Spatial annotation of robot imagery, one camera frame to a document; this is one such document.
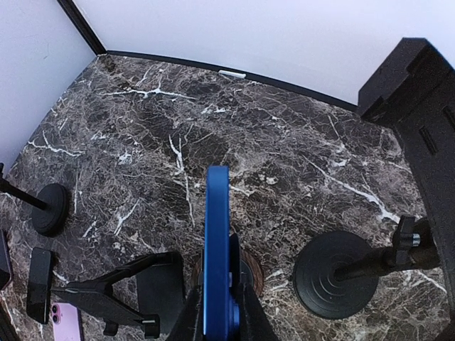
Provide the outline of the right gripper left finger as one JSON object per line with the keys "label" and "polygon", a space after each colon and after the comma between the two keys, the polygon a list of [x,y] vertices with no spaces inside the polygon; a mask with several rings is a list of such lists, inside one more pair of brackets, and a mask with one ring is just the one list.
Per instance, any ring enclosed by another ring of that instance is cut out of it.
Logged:
{"label": "right gripper left finger", "polygon": [[170,341],[204,340],[203,287],[194,286],[170,333]]}

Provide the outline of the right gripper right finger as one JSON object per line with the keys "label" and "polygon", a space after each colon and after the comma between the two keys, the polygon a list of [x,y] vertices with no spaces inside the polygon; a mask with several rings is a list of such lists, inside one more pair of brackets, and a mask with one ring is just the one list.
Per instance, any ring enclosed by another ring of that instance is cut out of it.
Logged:
{"label": "right gripper right finger", "polygon": [[240,326],[238,340],[276,340],[273,328],[261,306],[261,303],[247,280],[246,275],[240,275],[237,286],[237,303],[240,309]]}

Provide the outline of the purple phone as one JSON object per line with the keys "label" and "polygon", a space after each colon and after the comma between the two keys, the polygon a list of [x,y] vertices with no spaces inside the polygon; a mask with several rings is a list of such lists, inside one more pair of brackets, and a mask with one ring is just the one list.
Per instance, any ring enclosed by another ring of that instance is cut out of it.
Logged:
{"label": "purple phone", "polygon": [[79,310],[69,303],[54,303],[50,308],[55,341],[83,341]]}

